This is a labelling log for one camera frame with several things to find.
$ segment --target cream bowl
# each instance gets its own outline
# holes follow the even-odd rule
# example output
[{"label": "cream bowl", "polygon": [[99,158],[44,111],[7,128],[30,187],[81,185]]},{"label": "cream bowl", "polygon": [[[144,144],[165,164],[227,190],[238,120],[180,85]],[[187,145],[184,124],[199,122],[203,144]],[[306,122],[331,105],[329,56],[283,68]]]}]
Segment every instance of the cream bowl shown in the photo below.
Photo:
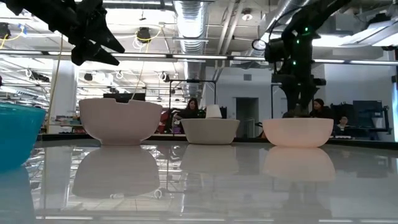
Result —
[{"label": "cream bowl", "polygon": [[187,140],[191,144],[231,144],[239,121],[232,119],[183,119]]},{"label": "cream bowl", "polygon": [[137,100],[85,99],[79,106],[86,132],[110,146],[139,145],[155,133],[162,113],[162,106]]}]

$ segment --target doorway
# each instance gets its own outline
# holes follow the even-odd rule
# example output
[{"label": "doorway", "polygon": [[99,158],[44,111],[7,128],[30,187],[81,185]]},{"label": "doorway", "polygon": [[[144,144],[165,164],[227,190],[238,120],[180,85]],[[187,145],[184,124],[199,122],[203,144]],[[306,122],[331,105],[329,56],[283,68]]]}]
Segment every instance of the doorway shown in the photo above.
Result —
[{"label": "doorway", "polygon": [[236,119],[240,120],[236,137],[255,138],[259,134],[256,123],[259,122],[259,98],[237,97]]}]

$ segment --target woman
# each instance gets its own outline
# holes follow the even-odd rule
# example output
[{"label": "woman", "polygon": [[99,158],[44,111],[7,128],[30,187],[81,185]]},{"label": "woman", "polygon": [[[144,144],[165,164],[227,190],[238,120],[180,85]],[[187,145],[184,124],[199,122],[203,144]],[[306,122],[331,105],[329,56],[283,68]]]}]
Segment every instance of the woman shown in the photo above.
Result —
[{"label": "woman", "polygon": [[321,99],[315,99],[313,101],[313,110],[310,113],[310,117],[333,119],[331,109],[325,106],[325,102],[323,102]]},{"label": "woman", "polygon": [[174,115],[174,119],[181,120],[181,119],[192,119],[198,118],[199,106],[198,100],[196,98],[191,98],[188,102],[187,107]]}]

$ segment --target person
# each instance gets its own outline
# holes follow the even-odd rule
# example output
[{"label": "person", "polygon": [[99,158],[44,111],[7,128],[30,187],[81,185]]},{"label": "person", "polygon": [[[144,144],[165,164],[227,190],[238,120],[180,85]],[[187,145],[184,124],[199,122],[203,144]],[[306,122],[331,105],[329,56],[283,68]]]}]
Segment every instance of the person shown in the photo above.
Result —
[{"label": "person", "polygon": [[333,128],[334,134],[337,136],[348,136],[349,134],[346,132],[346,128],[348,127],[347,123],[348,118],[346,116],[342,116],[339,123]]},{"label": "person", "polygon": [[348,118],[346,116],[342,116],[340,118],[339,124],[337,124],[337,127],[340,128],[341,131],[344,131],[345,127],[347,127],[348,123]]},{"label": "person", "polygon": [[325,106],[325,102],[319,98],[313,101],[313,110],[310,113],[310,117],[333,119],[331,109],[328,106]]},{"label": "person", "polygon": [[199,112],[198,100],[196,98],[191,98],[188,101],[187,107],[183,111],[174,115],[174,119],[181,120],[181,119],[198,118],[198,112]]}]

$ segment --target exposed ductwork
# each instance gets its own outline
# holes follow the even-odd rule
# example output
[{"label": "exposed ductwork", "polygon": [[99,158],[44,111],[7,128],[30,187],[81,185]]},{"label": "exposed ductwork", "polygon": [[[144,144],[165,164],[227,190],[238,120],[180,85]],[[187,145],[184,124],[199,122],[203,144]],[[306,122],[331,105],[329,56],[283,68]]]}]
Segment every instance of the exposed ductwork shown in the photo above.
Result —
[{"label": "exposed ductwork", "polygon": [[[183,38],[202,39],[205,37],[205,23],[207,19],[207,2],[174,1],[177,13],[177,27],[179,36]],[[181,41],[184,54],[204,54],[205,43],[200,40]],[[201,77],[202,63],[184,62],[185,79],[203,79]],[[186,97],[198,97],[198,85],[188,85]]]},{"label": "exposed ductwork", "polygon": [[[278,3],[278,8],[264,17],[259,26],[259,38],[268,42],[268,33],[273,26],[277,27],[279,25],[285,25],[290,21],[294,12],[286,14],[289,11],[298,9],[304,5],[313,3],[317,0],[280,0]],[[250,49],[246,52],[246,55],[253,57],[260,57],[264,54],[264,51]]]}]

